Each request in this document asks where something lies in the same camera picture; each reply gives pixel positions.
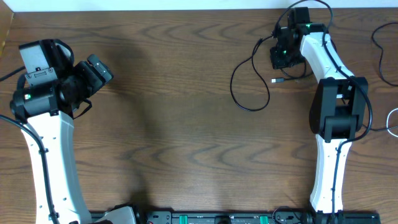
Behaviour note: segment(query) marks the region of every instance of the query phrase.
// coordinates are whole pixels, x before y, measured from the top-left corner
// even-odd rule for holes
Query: white wall
[[[398,7],[398,0],[324,0],[337,7]],[[14,12],[286,8],[296,0],[4,0]],[[314,1],[300,6],[323,7]]]

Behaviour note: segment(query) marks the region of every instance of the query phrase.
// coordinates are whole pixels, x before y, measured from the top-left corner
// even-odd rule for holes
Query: green indicator
[[[188,215],[180,215],[180,224],[188,224]]]
[[[260,224],[268,224],[268,217],[260,216]]]

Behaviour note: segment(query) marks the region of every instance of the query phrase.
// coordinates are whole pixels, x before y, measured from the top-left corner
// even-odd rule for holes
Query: cable connector
[[[284,78],[273,78],[271,79],[271,83],[279,83],[279,82],[284,82]]]

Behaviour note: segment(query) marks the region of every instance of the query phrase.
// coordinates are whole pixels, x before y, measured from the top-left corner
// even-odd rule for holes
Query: wooden table
[[[282,10],[17,13],[0,60],[0,75],[23,65],[18,45],[62,39],[76,61],[96,54],[113,71],[90,98],[93,109],[75,121],[75,157],[86,204],[106,210],[132,201],[174,210],[302,208],[312,191],[317,145],[308,124],[315,77],[271,84],[264,42],[256,66],[271,101],[257,113],[239,109],[229,93],[233,68],[268,36]],[[380,51],[371,43],[379,25],[398,21],[395,9],[336,9],[331,36],[345,65],[369,82],[374,127],[398,105],[398,88],[377,75]],[[328,22],[324,9],[313,21]],[[398,27],[377,39],[385,47],[386,78],[398,82]],[[288,72],[299,74],[302,65]],[[1,83],[0,113],[17,77]],[[234,91],[245,106],[261,106],[266,91],[249,64]],[[32,223],[35,191],[21,132],[0,126],[0,222]],[[383,223],[398,215],[398,140],[370,133],[349,152],[345,210],[377,210]]]

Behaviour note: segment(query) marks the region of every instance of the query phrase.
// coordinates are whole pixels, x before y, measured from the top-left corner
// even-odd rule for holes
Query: wood grain surface
[[[18,45],[61,39],[76,61],[96,54],[115,77],[90,99],[93,109],[75,121],[75,157],[85,202],[106,210],[132,201],[174,210],[273,210],[308,205],[317,145],[308,113],[317,82],[309,77],[271,84],[264,42],[255,58],[271,101],[257,113],[239,109],[229,94],[233,68],[268,36],[282,9],[241,11],[55,12],[15,15],[0,75],[23,62]],[[379,25],[398,21],[396,9],[336,9],[330,30],[345,65],[369,82],[374,128],[398,105],[398,88],[377,75],[379,49],[370,41]],[[324,9],[313,21],[328,22]],[[385,47],[386,78],[398,83],[398,27],[377,34]],[[299,74],[302,65],[287,70]],[[2,82],[0,113],[17,77]],[[249,64],[234,91],[245,106],[261,106],[266,90]],[[398,124],[397,117],[391,125]],[[0,222],[32,223],[35,191],[21,132],[0,125]],[[345,210],[377,210],[383,223],[398,216],[398,140],[370,133],[349,152]]]

